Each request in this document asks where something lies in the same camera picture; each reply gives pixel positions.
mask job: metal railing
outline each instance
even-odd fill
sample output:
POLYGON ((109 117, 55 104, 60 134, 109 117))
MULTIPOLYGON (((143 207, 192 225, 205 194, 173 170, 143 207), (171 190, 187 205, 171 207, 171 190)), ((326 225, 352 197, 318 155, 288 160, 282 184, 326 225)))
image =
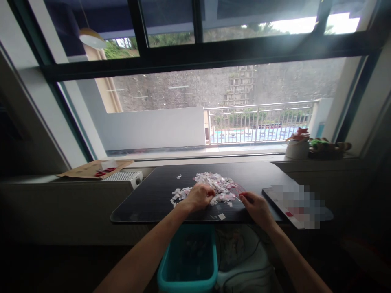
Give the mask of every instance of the metal railing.
POLYGON ((208 144, 284 141, 308 127, 313 101, 207 108, 208 144))

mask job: left hand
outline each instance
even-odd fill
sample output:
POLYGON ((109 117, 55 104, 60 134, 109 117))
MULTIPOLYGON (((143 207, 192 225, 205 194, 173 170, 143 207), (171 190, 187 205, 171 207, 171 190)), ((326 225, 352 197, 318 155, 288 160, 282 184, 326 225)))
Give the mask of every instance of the left hand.
POLYGON ((196 184, 180 203, 188 206, 191 212, 196 212, 205 209, 214 196, 215 191, 209 185, 196 184))

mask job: window ledge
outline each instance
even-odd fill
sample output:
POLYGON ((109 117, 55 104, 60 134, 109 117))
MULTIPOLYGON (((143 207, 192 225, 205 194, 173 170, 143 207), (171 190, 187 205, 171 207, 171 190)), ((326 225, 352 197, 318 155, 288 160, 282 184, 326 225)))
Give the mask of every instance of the window ledge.
POLYGON ((126 169, 155 168, 165 165, 191 165, 191 164, 221 164, 221 163, 245 163, 245 162, 271 162, 276 164, 284 172, 300 171, 330 171, 365 169, 363 160, 347 155, 342 160, 293 160, 285 155, 251 155, 236 157, 213 157, 194 159, 171 159, 136 161, 126 169))

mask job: plastic bin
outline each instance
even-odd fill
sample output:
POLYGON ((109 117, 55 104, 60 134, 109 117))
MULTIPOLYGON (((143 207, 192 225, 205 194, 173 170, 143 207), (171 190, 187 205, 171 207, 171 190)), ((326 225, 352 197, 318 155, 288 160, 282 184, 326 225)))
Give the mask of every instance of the plastic bin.
POLYGON ((217 272, 214 226, 182 225, 160 264, 159 289, 167 293, 211 292, 217 272))

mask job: pile of paper pieces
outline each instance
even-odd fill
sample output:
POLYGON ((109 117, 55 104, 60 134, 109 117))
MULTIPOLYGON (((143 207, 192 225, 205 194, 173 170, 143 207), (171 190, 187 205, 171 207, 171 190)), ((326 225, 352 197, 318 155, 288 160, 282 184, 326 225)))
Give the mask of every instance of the pile of paper pieces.
MULTIPOLYGON (((223 178, 220 174, 213 174, 211 172, 198 173, 193 178, 197 183, 202 183, 211 186, 215 191, 215 197, 212 199, 210 205, 214 206, 219 202, 226 202, 230 207, 236 199, 236 195, 229 191, 230 188, 237 188, 237 184, 231 178, 223 178)), ((183 200, 193 187, 186 187, 183 189, 177 188, 172 194, 174 195, 171 199, 172 205, 175 207, 175 200, 183 200)))

